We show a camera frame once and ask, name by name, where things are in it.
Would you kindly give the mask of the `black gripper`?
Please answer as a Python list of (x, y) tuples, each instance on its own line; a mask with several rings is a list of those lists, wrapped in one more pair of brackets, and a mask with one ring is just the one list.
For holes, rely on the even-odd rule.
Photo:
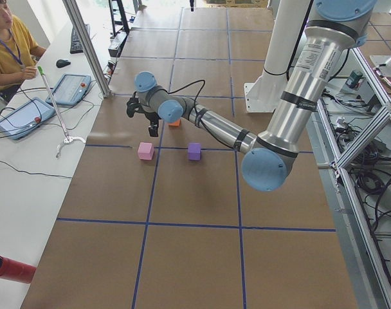
[(158, 129), (158, 114), (155, 112), (144, 111), (145, 118), (150, 122), (148, 127), (150, 137), (159, 137)]

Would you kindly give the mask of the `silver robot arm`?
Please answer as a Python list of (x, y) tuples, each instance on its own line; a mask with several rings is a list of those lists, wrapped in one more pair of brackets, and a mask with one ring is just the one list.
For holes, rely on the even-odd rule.
[(185, 118), (220, 143), (244, 153), (242, 176), (258, 191), (278, 189), (298, 155), (298, 139), (316, 111), (318, 99), (343, 51), (365, 42), (375, 1), (315, 1), (305, 26), (306, 42), (294, 70), (280, 94), (267, 129), (254, 135), (247, 129), (197, 103), (176, 97), (159, 86), (151, 72), (137, 74), (136, 91), (127, 103), (127, 115), (143, 113), (150, 121), (150, 136), (158, 135), (158, 122)]

